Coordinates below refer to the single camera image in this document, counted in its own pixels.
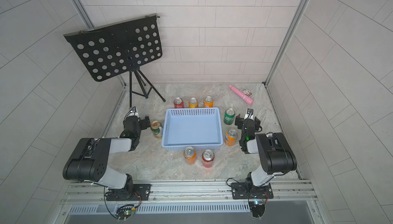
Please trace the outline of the orange Fanta can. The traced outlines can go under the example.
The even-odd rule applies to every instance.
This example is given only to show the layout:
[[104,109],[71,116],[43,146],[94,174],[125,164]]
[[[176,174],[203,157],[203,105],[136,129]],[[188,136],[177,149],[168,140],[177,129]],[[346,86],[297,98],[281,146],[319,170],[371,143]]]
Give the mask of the orange Fanta can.
[[233,146],[237,140],[237,131],[235,129],[229,129],[225,135],[225,144],[227,146]]

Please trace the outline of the green Sprite can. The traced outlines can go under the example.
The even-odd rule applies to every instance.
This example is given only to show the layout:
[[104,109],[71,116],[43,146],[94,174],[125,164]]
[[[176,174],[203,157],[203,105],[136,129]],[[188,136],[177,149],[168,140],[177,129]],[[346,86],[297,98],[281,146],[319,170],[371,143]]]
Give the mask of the green Sprite can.
[[232,125],[235,120],[235,111],[233,108],[228,108],[224,114],[224,123],[226,125]]

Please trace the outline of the green and red can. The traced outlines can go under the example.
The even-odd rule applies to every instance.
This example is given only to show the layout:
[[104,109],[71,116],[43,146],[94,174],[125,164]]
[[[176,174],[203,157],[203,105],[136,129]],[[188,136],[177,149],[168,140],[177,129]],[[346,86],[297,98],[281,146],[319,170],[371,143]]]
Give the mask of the green and red can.
[[156,138],[160,139],[163,137],[163,128],[161,127],[161,123],[159,121],[153,121],[150,128]]

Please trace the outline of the orange soda can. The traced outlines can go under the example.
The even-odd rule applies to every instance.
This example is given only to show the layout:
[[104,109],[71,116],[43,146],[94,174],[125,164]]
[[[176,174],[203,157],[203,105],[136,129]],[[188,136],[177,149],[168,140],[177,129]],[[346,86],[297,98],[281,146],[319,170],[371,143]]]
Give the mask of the orange soda can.
[[204,108],[212,108],[213,107],[213,98],[210,96],[207,96],[204,100],[203,100],[203,106]]
[[188,102],[188,108],[198,108],[199,102],[196,98],[191,98]]

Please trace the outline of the red can front row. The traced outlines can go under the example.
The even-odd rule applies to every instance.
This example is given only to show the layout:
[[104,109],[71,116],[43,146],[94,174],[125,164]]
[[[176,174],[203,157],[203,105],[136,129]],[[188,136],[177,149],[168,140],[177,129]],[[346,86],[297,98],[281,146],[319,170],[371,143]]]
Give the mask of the red can front row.
[[211,168],[215,159],[215,154],[212,150],[207,149],[202,153],[202,164],[205,168]]

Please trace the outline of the red cola can back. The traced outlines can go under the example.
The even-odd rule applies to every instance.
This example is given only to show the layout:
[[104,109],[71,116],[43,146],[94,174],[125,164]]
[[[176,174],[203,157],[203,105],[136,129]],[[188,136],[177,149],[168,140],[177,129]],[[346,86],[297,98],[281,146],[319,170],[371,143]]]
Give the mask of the red cola can back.
[[184,101],[180,97],[175,98],[174,107],[176,109],[183,109],[184,108]]

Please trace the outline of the orange can front row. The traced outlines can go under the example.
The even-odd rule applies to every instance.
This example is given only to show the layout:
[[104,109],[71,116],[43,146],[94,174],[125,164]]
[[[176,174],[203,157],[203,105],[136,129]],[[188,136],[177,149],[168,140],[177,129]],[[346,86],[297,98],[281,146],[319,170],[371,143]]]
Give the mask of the orange can front row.
[[193,165],[197,160],[196,151],[195,151],[194,147],[186,147],[183,152],[183,156],[184,156],[186,162],[190,165]]

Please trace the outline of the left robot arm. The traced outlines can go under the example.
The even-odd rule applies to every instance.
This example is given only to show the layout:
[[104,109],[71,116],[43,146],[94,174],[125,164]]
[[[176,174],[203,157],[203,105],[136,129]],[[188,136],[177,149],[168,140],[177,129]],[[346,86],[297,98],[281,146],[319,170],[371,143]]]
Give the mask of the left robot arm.
[[128,115],[123,126],[124,131],[118,138],[80,139],[63,168],[63,178],[132,193],[132,177],[110,168],[108,158],[111,154],[134,151],[139,144],[141,131],[150,127],[150,120],[148,116],[141,119],[135,114]]

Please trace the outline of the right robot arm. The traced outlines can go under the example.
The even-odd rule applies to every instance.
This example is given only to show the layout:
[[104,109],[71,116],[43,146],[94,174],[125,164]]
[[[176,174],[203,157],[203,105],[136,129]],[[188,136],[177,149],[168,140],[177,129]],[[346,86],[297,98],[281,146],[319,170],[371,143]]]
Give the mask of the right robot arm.
[[297,168],[297,159],[281,132],[258,133],[260,120],[235,118],[235,125],[242,131],[239,146],[245,154],[258,154],[260,165],[246,178],[249,189],[265,187],[275,176],[285,175]]

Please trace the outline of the pink marker pen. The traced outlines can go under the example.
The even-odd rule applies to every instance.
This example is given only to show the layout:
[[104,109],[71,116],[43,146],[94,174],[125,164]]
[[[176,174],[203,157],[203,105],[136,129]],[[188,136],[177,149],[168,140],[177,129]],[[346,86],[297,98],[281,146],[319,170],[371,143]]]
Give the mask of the pink marker pen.
[[243,101],[245,103],[247,103],[248,105],[252,105],[254,103],[254,100],[248,96],[246,96],[244,93],[242,93],[240,90],[238,90],[236,87],[232,86],[232,85],[228,85],[228,87],[234,92],[236,93],[240,98],[243,99]]

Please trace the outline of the right round circuit board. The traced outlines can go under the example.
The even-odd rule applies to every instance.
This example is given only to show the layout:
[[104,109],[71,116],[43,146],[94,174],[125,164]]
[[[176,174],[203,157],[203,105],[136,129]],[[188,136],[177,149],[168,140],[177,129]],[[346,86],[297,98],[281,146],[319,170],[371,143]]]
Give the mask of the right round circuit board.
[[250,207],[250,213],[252,214],[253,218],[261,219],[264,216],[266,210],[265,204],[261,204],[259,202],[254,202],[254,201],[250,201],[248,204]]

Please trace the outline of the round circuit board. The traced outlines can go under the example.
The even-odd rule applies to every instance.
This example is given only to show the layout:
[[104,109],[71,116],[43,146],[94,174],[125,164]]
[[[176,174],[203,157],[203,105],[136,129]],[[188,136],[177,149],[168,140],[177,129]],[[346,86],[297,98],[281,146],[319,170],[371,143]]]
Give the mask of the round circuit board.
[[254,202],[254,201],[250,201],[248,204],[250,207],[250,213],[252,214],[253,218],[261,219],[264,216],[266,210],[265,204],[261,204],[259,202]]
[[134,215],[136,213],[136,208],[133,204],[130,205],[124,205],[119,207],[116,210],[116,218],[117,218],[117,222],[123,220],[124,222],[126,222],[126,220]]

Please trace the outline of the left round circuit board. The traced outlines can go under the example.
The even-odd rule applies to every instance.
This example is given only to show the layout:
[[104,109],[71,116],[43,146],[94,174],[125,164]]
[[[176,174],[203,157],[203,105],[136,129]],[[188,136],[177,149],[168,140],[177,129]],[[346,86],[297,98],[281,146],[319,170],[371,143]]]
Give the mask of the left round circuit board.
[[136,213],[136,208],[133,204],[130,205],[124,205],[119,207],[116,210],[116,218],[117,218],[117,222],[123,220],[124,222],[126,222],[126,220],[134,215]]

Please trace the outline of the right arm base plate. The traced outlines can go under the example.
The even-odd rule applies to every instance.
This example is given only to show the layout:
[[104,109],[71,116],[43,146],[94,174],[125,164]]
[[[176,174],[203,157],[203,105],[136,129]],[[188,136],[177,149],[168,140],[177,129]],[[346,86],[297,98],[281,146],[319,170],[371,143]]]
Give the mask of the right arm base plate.
[[261,187],[248,187],[245,183],[231,183],[231,193],[233,199],[273,199],[271,185]]

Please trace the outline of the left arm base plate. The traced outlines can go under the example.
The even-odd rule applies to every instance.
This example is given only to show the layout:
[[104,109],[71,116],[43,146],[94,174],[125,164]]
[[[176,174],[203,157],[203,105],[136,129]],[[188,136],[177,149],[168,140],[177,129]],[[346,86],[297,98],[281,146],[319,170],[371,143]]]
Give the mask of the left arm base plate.
[[130,189],[125,186],[123,189],[109,189],[105,193],[106,201],[145,201],[150,195],[151,184],[135,184]]

